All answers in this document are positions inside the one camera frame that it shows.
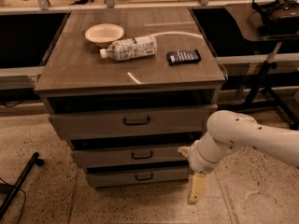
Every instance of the floor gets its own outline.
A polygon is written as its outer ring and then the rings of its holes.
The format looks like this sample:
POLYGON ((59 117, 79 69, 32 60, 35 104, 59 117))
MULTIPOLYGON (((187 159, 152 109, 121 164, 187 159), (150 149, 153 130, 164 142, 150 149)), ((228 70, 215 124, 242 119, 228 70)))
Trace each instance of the floor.
MULTIPOLYGON (((293 102, 292 93, 283 93, 293 102)), ((230 92, 221 93, 220 103, 235 101, 240 102, 230 92)), ((263 125, 289 126, 279 109, 250 114, 263 125)), ((41 103, 0 106, 0 129, 0 177, 8 183, 16 181, 34 152, 45 161, 22 185, 26 192, 22 224, 297 224, 299 220, 299 170, 252 148, 243 147, 222 160, 208 176, 202 199, 189 205, 185 180, 90 188, 41 103)), ((17 223, 23 201, 19 192, 1 223, 17 223)))

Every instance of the black handle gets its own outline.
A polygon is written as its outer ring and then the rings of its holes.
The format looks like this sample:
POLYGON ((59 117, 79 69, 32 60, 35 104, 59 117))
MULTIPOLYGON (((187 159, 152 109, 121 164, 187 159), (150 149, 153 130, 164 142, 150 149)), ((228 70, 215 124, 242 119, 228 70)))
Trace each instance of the black handle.
POLYGON ((151 180, 153 178, 153 173, 150 174, 149 177, 145 176, 145 177, 138 177, 138 175, 135 175, 135 179, 137 181, 147 181, 147 180, 151 180))
POLYGON ((147 116, 145 120, 131 120, 131 121, 129 119, 123 118, 122 122, 126 126, 147 125, 150 123, 150 117, 147 116))
POLYGON ((145 159, 150 159, 152 158, 152 151, 150 151, 149 155, 144 155, 144 156, 137 156, 134 152, 132 152, 132 159, 134 160, 145 160, 145 159))

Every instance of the bottle cap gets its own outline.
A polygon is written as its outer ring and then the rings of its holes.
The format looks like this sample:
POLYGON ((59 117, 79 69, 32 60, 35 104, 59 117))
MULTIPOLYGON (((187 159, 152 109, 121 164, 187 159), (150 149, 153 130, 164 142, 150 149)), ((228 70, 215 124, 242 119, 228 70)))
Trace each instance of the bottle cap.
POLYGON ((100 54, 102 58, 106 58, 107 57, 106 49, 100 49, 100 54))

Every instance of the drawer cabinet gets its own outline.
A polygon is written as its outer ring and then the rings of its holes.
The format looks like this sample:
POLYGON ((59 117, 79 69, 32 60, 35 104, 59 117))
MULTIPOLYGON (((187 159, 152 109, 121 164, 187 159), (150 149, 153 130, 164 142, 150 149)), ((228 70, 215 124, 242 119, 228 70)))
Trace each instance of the drawer cabinet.
POLYGON ((187 7, 74 10, 35 92, 88 183, 108 187, 187 179, 178 148, 206 130, 224 81, 187 7), (157 53, 101 59, 84 37, 99 23, 120 25, 126 37, 160 34, 157 53), (166 33, 169 24, 179 32, 166 33), (200 63, 168 64, 168 51, 188 49, 200 52, 200 63))

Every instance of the drawer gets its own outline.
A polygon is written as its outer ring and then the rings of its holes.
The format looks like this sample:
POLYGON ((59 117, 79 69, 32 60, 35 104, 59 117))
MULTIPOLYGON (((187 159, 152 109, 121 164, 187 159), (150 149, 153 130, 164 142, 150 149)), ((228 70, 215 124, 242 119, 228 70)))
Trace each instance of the drawer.
POLYGON ((153 182, 188 179, 190 169, 186 162, 172 167, 153 167, 122 172, 86 174, 86 179, 92 187, 113 187, 136 185, 153 182))
POLYGON ((63 140, 202 131, 216 105, 51 115, 63 140))
POLYGON ((119 148, 98 148, 72 151, 72 157, 79 168, 105 167, 164 161, 184 161, 178 153, 182 144, 139 146, 119 148))

